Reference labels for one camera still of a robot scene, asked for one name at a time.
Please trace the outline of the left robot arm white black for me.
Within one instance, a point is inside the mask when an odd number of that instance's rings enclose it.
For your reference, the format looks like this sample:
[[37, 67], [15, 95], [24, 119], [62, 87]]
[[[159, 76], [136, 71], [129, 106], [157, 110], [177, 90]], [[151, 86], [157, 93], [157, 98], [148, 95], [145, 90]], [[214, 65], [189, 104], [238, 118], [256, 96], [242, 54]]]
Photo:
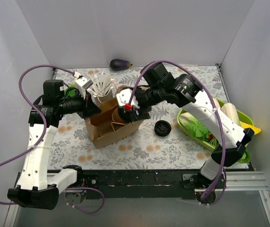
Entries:
[[73, 96], [64, 89], [62, 80], [47, 80], [44, 93], [34, 102], [29, 117], [29, 153], [16, 187], [8, 190], [8, 198], [21, 207], [52, 210], [59, 195], [71, 186], [79, 189], [84, 185], [82, 168], [77, 165], [64, 166], [52, 178], [47, 178], [48, 159], [59, 122], [64, 115], [77, 113], [82, 119], [99, 114], [87, 91], [93, 84], [91, 79], [80, 77], [74, 81]]

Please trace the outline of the brown paper bag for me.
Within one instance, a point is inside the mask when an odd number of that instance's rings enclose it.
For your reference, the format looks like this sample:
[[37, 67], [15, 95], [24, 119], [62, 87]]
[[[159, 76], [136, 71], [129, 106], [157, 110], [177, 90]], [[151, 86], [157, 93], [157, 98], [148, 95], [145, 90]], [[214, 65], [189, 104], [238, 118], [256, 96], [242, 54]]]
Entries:
[[126, 122], [118, 115], [118, 103], [114, 97], [99, 102], [101, 113], [85, 120], [86, 130], [95, 148], [103, 148], [134, 133], [142, 120]]

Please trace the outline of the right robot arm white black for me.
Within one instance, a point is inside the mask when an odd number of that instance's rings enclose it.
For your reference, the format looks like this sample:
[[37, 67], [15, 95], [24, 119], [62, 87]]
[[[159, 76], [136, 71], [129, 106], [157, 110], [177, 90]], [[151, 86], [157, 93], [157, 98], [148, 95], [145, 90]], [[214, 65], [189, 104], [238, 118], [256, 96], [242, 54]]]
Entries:
[[218, 141], [198, 174], [201, 187], [215, 187], [224, 167], [233, 165], [243, 156], [245, 146], [254, 135], [253, 129], [244, 129], [229, 119], [216, 107], [207, 88], [187, 70], [174, 78], [161, 61], [154, 61], [141, 71], [138, 81], [141, 78], [148, 83], [147, 89], [135, 84], [133, 88], [125, 88], [116, 95], [123, 116], [132, 122], [148, 119], [149, 109], [163, 101], [193, 115]]

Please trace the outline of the brown paper coffee cup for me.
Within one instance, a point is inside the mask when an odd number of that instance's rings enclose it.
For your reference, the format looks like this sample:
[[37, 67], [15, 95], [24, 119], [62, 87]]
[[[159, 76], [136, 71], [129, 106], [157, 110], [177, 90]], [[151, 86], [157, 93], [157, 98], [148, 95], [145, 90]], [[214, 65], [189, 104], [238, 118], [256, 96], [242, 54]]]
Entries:
[[123, 108], [117, 107], [112, 113], [112, 123], [116, 125], [126, 125], [130, 123], [128, 115], [126, 115]]

